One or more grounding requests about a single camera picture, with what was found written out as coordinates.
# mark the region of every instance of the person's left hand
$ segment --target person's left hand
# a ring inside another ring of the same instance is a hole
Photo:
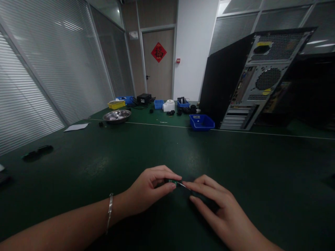
[[[172,192],[176,185],[166,183],[155,188],[164,182],[164,178],[181,180],[181,176],[172,172],[167,166],[157,166],[144,170],[132,186],[120,194],[126,216],[142,213],[153,203]]]

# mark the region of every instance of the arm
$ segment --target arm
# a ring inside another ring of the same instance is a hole
[[[148,209],[176,185],[164,178],[181,180],[166,166],[146,169],[125,192],[113,196],[109,226]],[[58,215],[32,226],[0,243],[0,250],[83,250],[105,233],[109,198]]]
[[[258,231],[233,194],[216,181],[203,175],[194,182],[183,182],[183,184],[214,200],[220,206],[214,214],[202,200],[190,196],[190,200],[230,250],[282,251]]]

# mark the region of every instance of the hand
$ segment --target hand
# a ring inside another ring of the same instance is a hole
[[[164,178],[181,180],[181,176],[172,172],[167,166],[157,166],[144,170],[132,186],[125,192],[117,195],[122,198],[124,217],[142,213],[153,203],[172,192],[176,185],[166,183],[155,188],[164,182]]]
[[[190,196],[199,212],[231,250],[281,250],[267,240],[249,220],[233,194],[210,177],[183,182],[189,189],[214,200],[220,209],[214,214],[199,198]]]

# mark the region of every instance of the stainless steel bowl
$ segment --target stainless steel bowl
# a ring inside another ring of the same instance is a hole
[[[131,114],[132,112],[129,110],[116,110],[106,113],[102,119],[108,124],[120,124],[126,122]]]

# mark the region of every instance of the yellow plastic bin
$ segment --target yellow plastic bin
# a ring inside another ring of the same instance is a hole
[[[126,102],[124,100],[121,100],[121,101],[110,101],[108,103],[108,106],[109,106],[110,109],[115,110],[115,109],[119,109],[121,107],[126,106]]]

